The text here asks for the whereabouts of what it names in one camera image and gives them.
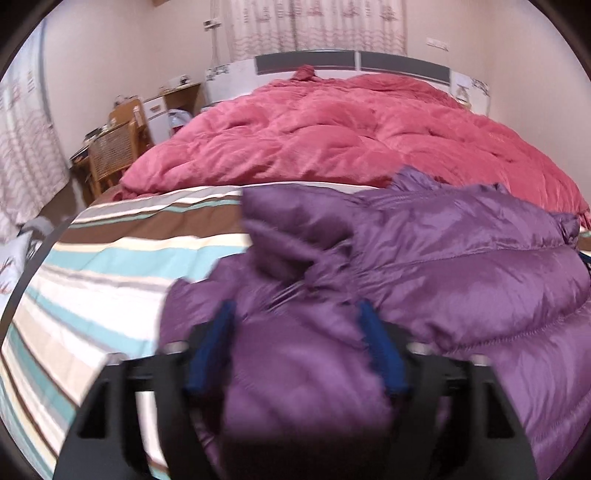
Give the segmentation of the purple quilted down jacket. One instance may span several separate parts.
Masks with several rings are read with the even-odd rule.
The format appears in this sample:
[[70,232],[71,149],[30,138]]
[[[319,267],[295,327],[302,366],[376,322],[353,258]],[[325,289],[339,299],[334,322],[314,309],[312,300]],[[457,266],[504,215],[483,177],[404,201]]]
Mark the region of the purple quilted down jacket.
[[273,184],[242,191],[249,249],[204,281],[176,281],[160,340],[184,339],[222,301],[236,304],[232,367],[206,453],[235,477],[265,460],[300,472],[331,440],[328,465],[353,477],[393,420],[356,316],[380,317],[436,353],[490,358],[551,477],[590,419],[590,275],[579,221],[499,185],[455,188],[411,168],[385,189],[348,194]]

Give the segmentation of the striped bed sheet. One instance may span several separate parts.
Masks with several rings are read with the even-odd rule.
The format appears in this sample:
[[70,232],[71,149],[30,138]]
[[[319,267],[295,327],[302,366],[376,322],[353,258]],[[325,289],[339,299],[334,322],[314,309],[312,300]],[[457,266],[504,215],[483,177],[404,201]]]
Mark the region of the striped bed sheet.
[[238,186],[102,203],[55,230],[24,270],[1,322],[7,479],[52,477],[78,407],[109,356],[153,354],[172,283],[204,280],[242,253]]

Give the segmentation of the white deer print pillow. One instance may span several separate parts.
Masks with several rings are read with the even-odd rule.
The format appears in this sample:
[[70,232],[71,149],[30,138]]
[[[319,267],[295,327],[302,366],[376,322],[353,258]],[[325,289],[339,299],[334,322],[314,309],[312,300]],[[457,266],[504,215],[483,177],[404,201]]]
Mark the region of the white deer print pillow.
[[0,250],[0,314],[3,314],[27,262],[32,231],[22,233]]

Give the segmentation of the side window curtain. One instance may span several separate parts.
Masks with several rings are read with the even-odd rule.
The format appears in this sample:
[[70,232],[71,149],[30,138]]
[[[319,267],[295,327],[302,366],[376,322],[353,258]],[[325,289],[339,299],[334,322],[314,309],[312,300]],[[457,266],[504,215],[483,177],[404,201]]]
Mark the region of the side window curtain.
[[1,241],[17,236],[69,181],[53,127],[44,68],[46,23],[24,42],[1,79]]

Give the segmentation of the wooden chair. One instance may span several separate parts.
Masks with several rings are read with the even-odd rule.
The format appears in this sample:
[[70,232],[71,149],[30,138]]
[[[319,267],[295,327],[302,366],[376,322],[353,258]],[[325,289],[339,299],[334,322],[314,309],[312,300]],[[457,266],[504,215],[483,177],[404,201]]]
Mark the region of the wooden chair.
[[138,158],[134,120],[114,126],[89,145],[90,188],[94,199],[116,186]]

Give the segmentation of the red pink quilted duvet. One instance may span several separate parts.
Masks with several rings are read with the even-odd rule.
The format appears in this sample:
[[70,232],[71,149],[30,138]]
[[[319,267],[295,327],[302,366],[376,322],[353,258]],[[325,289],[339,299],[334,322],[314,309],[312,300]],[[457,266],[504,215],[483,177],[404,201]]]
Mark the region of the red pink quilted duvet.
[[310,66],[198,114],[133,163],[118,198],[279,181],[386,187],[406,166],[590,221],[576,183],[509,127],[422,80],[324,79]]

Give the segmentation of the white grey bed headboard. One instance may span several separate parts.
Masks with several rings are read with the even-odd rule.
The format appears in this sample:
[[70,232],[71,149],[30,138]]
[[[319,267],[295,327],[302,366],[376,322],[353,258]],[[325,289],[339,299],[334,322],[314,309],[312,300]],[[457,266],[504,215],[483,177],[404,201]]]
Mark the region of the white grey bed headboard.
[[313,67],[321,78],[380,73],[408,76],[448,93],[475,114],[489,114],[489,86],[448,66],[407,56],[331,49],[264,54],[211,68],[205,74],[206,103],[248,95],[271,81],[290,78],[304,65]]

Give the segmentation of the patterned white pink curtain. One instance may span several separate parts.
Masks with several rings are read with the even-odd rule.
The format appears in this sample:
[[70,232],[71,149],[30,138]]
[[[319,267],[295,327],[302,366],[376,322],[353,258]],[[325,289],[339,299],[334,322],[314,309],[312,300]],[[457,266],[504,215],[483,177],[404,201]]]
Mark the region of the patterned white pink curtain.
[[228,1],[224,12],[233,61],[318,49],[407,53],[404,1]]

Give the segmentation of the wall power socket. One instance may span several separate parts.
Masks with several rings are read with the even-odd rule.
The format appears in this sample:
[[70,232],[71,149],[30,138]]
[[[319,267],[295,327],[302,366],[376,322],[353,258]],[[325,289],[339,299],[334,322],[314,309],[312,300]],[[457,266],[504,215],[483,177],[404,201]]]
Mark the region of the wall power socket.
[[433,39],[433,38],[427,38],[426,39],[426,45],[432,48],[436,48],[442,51],[448,51],[449,50],[449,45],[441,40],[437,40],[437,39]]

